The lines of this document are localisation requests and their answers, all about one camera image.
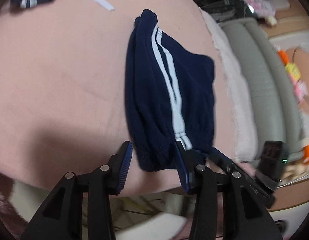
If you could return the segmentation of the navy blue striped shorts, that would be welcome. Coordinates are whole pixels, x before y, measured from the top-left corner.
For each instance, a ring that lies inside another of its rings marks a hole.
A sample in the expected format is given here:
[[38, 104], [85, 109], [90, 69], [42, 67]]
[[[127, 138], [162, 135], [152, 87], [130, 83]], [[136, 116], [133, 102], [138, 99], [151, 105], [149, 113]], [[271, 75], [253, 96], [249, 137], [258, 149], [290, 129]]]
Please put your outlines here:
[[174, 169], [172, 146], [206, 152], [214, 141], [215, 64], [184, 49], [149, 9], [136, 18], [126, 55], [125, 108], [139, 166]]

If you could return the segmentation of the light pink knit blanket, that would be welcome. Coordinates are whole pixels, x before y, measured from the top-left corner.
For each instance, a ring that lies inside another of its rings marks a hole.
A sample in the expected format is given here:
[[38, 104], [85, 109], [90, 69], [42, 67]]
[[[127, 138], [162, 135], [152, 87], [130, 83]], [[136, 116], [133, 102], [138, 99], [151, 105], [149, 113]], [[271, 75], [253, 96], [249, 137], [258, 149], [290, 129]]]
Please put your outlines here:
[[225, 86], [233, 105], [234, 159], [239, 163], [252, 161], [257, 154], [258, 138], [247, 81], [225, 32], [207, 12], [201, 13], [211, 33], [213, 45], [219, 53]]

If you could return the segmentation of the grey leather headboard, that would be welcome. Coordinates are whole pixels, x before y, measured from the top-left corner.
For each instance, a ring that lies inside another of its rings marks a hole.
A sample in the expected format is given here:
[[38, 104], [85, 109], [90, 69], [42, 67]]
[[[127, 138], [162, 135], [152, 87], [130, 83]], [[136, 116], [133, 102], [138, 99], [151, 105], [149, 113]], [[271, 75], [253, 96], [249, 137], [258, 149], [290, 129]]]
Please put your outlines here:
[[252, 18], [229, 21], [221, 28], [247, 81], [256, 126], [257, 148], [247, 156], [240, 154], [240, 161], [259, 159], [266, 141], [286, 143], [288, 161], [301, 159], [301, 115], [275, 48]]

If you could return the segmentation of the yellow sponge plush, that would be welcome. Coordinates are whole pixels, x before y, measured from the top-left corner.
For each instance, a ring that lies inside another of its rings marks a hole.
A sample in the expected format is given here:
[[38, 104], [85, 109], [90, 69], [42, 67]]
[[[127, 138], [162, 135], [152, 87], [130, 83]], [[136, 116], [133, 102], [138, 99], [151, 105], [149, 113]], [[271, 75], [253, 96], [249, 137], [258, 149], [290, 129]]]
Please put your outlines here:
[[289, 74], [291, 77], [293, 77], [293, 79], [299, 81], [301, 78], [301, 73], [299, 68], [297, 67], [297, 65], [294, 62], [289, 62], [287, 63], [287, 65], [285, 66], [285, 70], [287, 72], [287, 74]]

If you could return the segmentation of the orange carrot plush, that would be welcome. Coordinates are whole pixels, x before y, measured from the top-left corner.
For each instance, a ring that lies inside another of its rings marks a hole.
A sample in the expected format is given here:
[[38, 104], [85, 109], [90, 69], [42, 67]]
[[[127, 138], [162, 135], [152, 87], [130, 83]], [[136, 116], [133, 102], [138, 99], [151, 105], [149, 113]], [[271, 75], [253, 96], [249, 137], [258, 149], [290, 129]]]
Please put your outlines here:
[[280, 59], [282, 60], [284, 66], [286, 66], [289, 63], [289, 57], [287, 53], [284, 50], [280, 49], [278, 50], [278, 55]]

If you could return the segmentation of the small yellow plush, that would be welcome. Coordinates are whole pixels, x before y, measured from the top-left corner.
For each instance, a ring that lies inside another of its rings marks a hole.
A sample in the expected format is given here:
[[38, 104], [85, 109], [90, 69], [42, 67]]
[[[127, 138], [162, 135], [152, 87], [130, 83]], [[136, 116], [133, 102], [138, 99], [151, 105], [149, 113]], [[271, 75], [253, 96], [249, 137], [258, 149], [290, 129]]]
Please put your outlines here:
[[277, 25], [277, 20], [274, 16], [269, 15], [265, 17], [265, 24], [270, 28], [274, 28]]

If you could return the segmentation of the pink bed sheet mattress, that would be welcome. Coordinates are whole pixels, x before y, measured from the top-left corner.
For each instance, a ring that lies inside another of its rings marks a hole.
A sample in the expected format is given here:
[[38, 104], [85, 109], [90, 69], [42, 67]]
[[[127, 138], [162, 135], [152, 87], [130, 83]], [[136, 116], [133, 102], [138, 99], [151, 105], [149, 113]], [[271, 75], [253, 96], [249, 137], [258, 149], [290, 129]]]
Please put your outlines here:
[[88, 173], [129, 139], [125, 60], [144, 9], [186, 50], [215, 62], [215, 147], [234, 155], [223, 66], [192, 0], [55, 0], [0, 16], [0, 173], [52, 189], [68, 171]]

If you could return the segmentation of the pink umbrella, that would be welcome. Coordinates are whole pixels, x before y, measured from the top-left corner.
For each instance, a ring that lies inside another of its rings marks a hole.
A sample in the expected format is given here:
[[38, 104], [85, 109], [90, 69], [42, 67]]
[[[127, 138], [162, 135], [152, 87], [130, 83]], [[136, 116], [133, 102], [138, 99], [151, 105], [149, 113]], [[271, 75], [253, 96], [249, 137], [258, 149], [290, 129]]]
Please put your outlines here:
[[274, 6], [267, 0], [241, 0], [248, 5], [248, 8], [258, 18], [266, 18], [268, 16], [275, 16], [276, 10]]

